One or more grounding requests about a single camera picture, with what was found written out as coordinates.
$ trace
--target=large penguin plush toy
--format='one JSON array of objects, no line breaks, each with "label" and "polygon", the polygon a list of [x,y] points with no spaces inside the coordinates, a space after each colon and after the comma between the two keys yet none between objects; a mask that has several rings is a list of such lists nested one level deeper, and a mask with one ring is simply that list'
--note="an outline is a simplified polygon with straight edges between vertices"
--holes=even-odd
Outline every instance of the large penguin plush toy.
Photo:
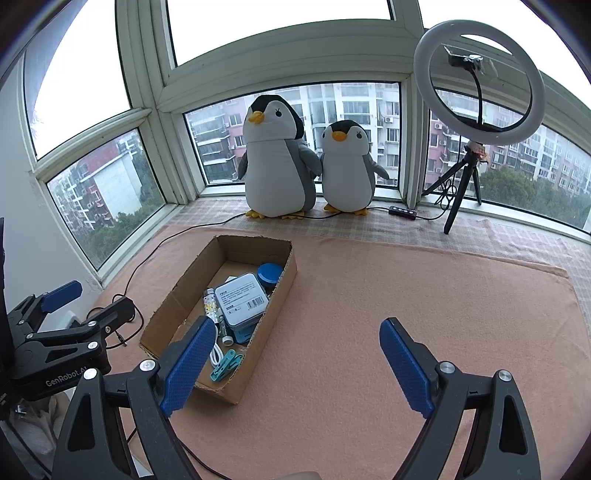
[{"label": "large penguin plush toy", "polygon": [[316,202],[322,164],[303,142],[304,124],[279,95],[261,95],[246,113],[246,153],[238,164],[253,218],[301,218]]}]

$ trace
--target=small penguin plush toy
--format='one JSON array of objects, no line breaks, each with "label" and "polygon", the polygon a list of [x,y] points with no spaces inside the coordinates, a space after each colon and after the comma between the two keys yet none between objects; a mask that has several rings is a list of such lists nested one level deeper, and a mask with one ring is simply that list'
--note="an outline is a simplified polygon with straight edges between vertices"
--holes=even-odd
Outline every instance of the small penguin plush toy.
[{"label": "small penguin plush toy", "polygon": [[322,133],[322,191],[329,212],[367,215],[374,197],[375,175],[388,172],[373,161],[365,130],[352,120],[335,122]]}]

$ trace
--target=tree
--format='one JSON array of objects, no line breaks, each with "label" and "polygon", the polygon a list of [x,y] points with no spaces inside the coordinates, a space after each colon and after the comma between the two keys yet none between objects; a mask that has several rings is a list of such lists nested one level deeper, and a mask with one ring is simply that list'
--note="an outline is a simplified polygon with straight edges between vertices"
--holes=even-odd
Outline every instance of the tree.
[{"label": "tree", "polygon": [[591,209],[591,197],[570,196],[546,179],[531,180],[527,173],[507,166],[487,170],[480,177],[480,186],[485,200],[529,210],[578,228],[584,227]]}]

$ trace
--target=apartment building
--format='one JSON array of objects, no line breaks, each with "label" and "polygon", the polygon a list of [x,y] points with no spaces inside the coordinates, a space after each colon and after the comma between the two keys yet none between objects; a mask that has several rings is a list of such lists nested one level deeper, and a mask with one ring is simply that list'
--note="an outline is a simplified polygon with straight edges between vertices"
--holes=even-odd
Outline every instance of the apartment building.
[{"label": "apartment building", "polygon": [[242,124],[255,98],[263,93],[281,95],[304,122],[303,141],[318,154],[324,129],[338,120],[354,120],[367,133],[372,158],[398,186],[400,166],[400,91],[397,83],[327,83],[271,90],[211,105],[186,115],[193,143],[210,184],[237,181],[245,151]]}]

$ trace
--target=metal screw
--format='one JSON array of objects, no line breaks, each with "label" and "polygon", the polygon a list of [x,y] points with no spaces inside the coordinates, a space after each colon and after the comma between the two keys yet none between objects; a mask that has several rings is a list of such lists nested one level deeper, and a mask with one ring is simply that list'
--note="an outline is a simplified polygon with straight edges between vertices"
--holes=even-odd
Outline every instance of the metal screw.
[{"label": "metal screw", "polygon": [[451,362],[441,362],[439,364],[439,370],[441,370],[445,374],[452,374],[456,371],[456,367]]},{"label": "metal screw", "polygon": [[513,379],[513,375],[507,370],[499,370],[499,378],[503,382],[510,382]]},{"label": "metal screw", "polygon": [[96,368],[89,368],[88,370],[84,370],[84,378],[87,380],[92,380],[94,377],[96,377]]},{"label": "metal screw", "polygon": [[140,363],[139,369],[142,372],[149,372],[150,370],[153,370],[155,366],[156,362],[154,360],[144,360]]}]

